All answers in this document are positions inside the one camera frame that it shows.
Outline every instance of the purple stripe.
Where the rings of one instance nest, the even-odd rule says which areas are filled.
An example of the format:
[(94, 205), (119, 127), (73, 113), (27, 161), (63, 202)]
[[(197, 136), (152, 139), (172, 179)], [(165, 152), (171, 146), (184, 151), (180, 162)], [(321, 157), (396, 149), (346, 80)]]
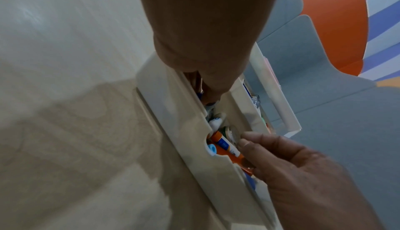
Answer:
[(400, 0), (368, 18), (368, 41), (381, 35), (400, 21)]
[(392, 73), (392, 74), (390, 74), (390, 75), (386, 75), (386, 76), (384, 76), (384, 77), (381, 77), (381, 78), (379, 78), (379, 79), (376, 79), (375, 81), (376, 81), (376, 82), (378, 82), (378, 81), (383, 81), (383, 80), (390, 79), (390, 78), (394, 78), (394, 77), (398, 77), (398, 76), (400, 76), (400, 70), (399, 70), (399, 71), (396, 71), (396, 72), (394, 72), (394, 73)]
[(374, 54), (368, 58), (364, 59), (364, 65), (361, 73), (370, 70), (400, 54), (400, 43), (397, 43), (394, 46), (386, 48), (385, 50)]

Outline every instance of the striped wall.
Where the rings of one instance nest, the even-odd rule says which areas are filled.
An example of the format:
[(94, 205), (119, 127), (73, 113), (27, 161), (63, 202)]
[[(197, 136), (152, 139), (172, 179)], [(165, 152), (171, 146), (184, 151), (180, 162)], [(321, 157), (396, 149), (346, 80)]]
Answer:
[(368, 42), (360, 77), (400, 77), (400, 0), (367, 0)]

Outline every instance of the person's right hand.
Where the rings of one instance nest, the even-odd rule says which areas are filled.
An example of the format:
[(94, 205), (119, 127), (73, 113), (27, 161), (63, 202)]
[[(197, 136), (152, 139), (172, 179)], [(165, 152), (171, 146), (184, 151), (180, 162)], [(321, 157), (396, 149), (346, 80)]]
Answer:
[(284, 230), (383, 229), (347, 170), (322, 153), (256, 132), (243, 133), (237, 147), (268, 185)]

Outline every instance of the white storage box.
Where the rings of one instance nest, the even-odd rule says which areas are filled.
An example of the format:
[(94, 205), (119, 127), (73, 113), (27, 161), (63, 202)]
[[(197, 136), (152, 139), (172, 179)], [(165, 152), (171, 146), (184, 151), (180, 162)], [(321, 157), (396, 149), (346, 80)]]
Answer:
[[(300, 124), (278, 83), (268, 78), (272, 72), (264, 63), (257, 44), (253, 47), (250, 63), (258, 71), (257, 75), (288, 131), (291, 134), (300, 131)], [(211, 127), (205, 119), (207, 112), (183, 73), (167, 67), (153, 54), (137, 74), (137, 85), (218, 213), (233, 223), (265, 225), (273, 229), (277, 218), (267, 186), (258, 182), (254, 191), (244, 172), (237, 164), (232, 164), (228, 156), (209, 153), (206, 137)], [(240, 133), (249, 130), (269, 132), (240, 78), (230, 92), (222, 96), (216, 110), (225, 112), (229, 123)]]

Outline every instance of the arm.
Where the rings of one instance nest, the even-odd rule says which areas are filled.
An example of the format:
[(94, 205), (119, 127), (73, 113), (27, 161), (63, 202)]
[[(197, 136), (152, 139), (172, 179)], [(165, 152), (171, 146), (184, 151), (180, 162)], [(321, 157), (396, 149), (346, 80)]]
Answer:
[(198, 71), (203, 103), (218, 100), (244, 71), (275, 0), (142, 0), (155, 49), (168, 66)]

